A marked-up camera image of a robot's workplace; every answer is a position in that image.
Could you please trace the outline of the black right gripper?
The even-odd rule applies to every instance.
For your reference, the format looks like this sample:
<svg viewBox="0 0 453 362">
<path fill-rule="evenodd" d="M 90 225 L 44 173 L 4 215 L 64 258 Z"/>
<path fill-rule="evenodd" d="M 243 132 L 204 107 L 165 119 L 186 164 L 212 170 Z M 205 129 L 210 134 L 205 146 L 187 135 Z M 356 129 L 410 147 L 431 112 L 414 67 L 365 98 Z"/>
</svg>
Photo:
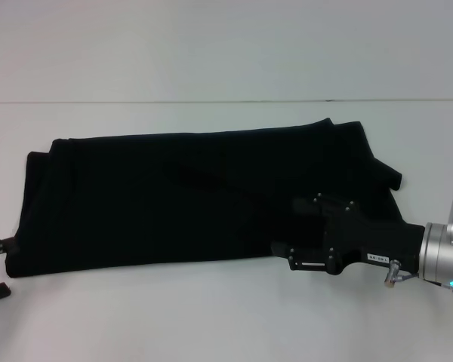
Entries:
<svg viewBox="0 0 453 362">
<path fill-rule="evenodd" d="M 325 222 L 324 249 L 271 243 L 272 254 L 286 259 L 292 271 L 339 275 L 354 263 L 389 267 L 393 260 L 404 272 L 416 275 L 419 271 L 422 225 L 373 221 L 359 212 L 352 198 L 321 192 L 294 198 L 292 219 Z"/>
</svg>

